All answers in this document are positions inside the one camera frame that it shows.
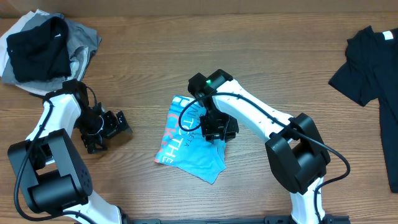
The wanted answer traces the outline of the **light blue t-shirt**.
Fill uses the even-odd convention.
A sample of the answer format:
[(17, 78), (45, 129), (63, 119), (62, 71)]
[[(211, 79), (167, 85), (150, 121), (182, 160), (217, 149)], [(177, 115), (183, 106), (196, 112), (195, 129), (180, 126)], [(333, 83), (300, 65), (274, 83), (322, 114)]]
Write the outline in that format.
[(199, 124), (206, 109), (198, 103), (182, 110), (193, 98), (175, 95), (167, 114), (160, 149), (154, 161), (177, 167), (209, 184), (214, 184), (218, 175), (226, 169), (224, 151), (226, 143), (219, 139), (207, 142), (201, 129), (193, 130)]

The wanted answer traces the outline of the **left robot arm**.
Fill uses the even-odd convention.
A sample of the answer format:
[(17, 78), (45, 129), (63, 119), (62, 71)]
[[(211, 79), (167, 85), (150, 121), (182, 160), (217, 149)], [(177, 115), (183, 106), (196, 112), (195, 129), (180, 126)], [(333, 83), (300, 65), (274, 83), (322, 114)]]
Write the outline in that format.
[(14, 205), (32, 222), (70, 217), (78, 223), (130, 223), (129, 216), (93, 189), (91, 175), (75, 145), (78, 128), (90, 154), (105, 151), (105, 139), (130, 131), (123, 112), (101, 104), (89, 107), (86, 93), (52, 92), (43, 97), (44, 111), (25, 141), (7, 155), (16, 175)]

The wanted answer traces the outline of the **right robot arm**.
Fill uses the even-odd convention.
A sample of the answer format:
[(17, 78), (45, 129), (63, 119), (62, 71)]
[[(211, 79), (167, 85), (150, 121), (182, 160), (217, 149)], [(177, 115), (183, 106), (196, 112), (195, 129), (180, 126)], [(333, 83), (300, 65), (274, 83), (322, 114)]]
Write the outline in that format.
[(312, 118), (275, 110), (235, 79), (206, 78), (191, 84), (190, 93), (206, 108), (201, 129), (207, 140), (230, 140), (243, 123), (264, 142), (274, 177), (290, 193), (292, 211), (285, 221), (327, 222), (320, 189), (330, 155)]

